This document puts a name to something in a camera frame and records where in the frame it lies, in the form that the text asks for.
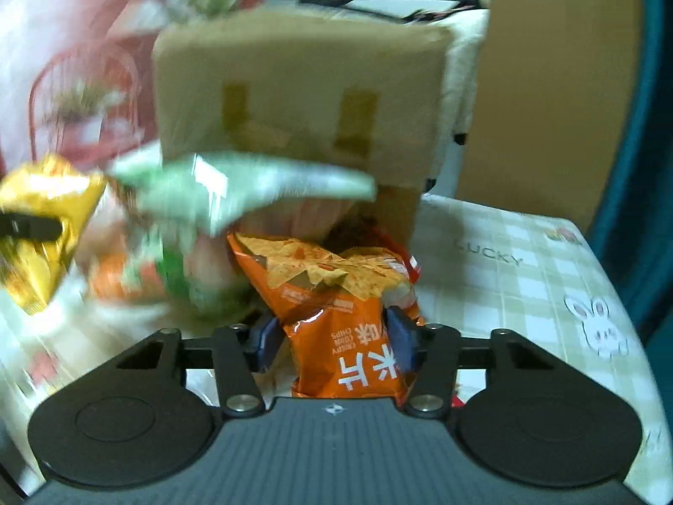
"snack pile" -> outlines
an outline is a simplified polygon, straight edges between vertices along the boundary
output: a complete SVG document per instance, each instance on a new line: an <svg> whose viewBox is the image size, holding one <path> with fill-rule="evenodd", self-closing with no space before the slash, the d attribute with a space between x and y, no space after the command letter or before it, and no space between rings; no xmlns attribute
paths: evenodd
<svg viewBox="0 0 673 505"><path fill-rule="evenodd" d="M423 323L413 291L419 269L356 210L375 198L366 173L250 153L193 154L115 176L81 173L53 154L25 164L0 184L0 210L56 219L62 231L47 242L0 238L0 276L25 312L12 327L26 344L22 358L37 358L23 328L37 324L33 315L77 274L86 287L80 302L129 309L175 303L191 310L190 330L207 316L211 332L265 303L289 339L294 396L401 402L413 374L395 361L383 309L399 306ZM97 324L90 322L87 335ZM106 340L100 351L135 342ZM59 355L38 346L39 359L55 368L44 382L28 378L36 390L76 377L60 356L86 358L63 344ZM13 365L12 379L23 381L21 371L32 374L31 367Z"/></svg>

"orange snack package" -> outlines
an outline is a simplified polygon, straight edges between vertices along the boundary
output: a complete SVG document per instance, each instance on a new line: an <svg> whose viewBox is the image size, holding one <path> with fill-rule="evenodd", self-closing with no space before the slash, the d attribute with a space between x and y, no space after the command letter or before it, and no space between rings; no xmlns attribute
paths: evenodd
<svg viewBox="0 0 673 505"><path fill-rule="evenodd" d="M290 339L299 377L294 396L406 396L382 320L385 291L406 278L385 249L343 258L297 239L230 234L238 264Z"/></svg>

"gold snack bag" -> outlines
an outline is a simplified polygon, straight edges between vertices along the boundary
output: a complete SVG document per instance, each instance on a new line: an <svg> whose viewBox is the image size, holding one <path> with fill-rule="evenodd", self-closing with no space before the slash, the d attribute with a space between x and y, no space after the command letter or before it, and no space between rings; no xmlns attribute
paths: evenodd
<svg viewBox="0 0 673 505"><path fill-rule="evenodd" d="M0 183L0 212L56 218L63 226L54 242L0 237L0 281L27 313L44 310L53 297L105 186L102 174L80 173L55 154L25 163Z"/></svg>

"checkered tablecloth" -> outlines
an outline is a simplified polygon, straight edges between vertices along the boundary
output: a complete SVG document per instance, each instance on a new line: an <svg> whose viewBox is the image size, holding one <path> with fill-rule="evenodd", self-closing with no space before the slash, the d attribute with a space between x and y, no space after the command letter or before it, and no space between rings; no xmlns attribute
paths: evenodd
<svg viewBox="0 0 673 505"><path fill-rule="evenodd" d="M426 195L412 252L423 269L416 292L429 322L473 337L515 330L628 401L644 439L626 483L649 503L669 504L671 438L654 377L614 287L574 224ZM467 400L483 380L462 376Z"/></svg>

